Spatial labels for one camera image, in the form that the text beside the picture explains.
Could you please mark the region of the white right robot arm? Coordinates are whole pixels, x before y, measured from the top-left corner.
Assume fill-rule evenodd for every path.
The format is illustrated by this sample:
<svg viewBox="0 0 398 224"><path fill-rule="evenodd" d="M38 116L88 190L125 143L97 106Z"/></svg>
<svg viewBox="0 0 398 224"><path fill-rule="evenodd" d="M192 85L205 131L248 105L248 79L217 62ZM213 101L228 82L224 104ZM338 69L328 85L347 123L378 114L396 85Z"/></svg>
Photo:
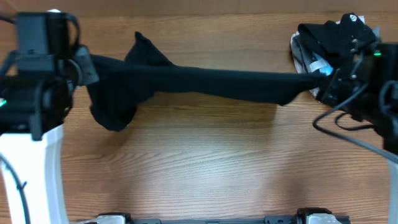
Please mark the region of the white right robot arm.
<svg viewBox="0 0 398 224"><path fill-rule="evenodd" d="M315 129L361 146L387 159L390 175L388 222L397 223L397 44L374 42L351 50L348 60L320 87L317 99L331 110L313 121ZM366 142L319 126L319 122L340 111L373 129L383 139L379 149Z"/></svg>

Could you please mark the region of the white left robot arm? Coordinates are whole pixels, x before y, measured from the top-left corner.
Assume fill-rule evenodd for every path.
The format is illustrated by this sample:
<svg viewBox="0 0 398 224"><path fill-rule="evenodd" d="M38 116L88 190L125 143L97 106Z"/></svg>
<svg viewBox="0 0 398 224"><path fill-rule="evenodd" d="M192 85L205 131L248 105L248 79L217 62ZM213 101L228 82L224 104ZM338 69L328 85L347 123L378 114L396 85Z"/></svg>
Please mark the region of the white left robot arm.
<svg viewBox="0 0 398 224"><path fill-rule="evenodd" d="M13 223L68 223L62 184L63 124L73 92L98 80L84 45L61 70L47 55L14 50L1 67L1 174Z"/></svg>

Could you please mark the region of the black t-shirt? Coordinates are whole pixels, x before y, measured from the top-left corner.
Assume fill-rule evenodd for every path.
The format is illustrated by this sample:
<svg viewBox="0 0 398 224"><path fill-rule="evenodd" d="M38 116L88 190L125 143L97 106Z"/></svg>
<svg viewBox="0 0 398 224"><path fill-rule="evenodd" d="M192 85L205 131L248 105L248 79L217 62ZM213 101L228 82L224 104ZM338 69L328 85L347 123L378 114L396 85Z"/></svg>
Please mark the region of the black t-shirt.
<svg viewBox="0 0 398 224"><path fill-rule="evenodd" d="M270 73L213 70L173 64L140 32L124 60L92 55L98 82L87 85L90 111L110 131L123 130L139 104L157 92L197 92L235 100L284 106L303 91L318 87L320 72Z"/></svg>

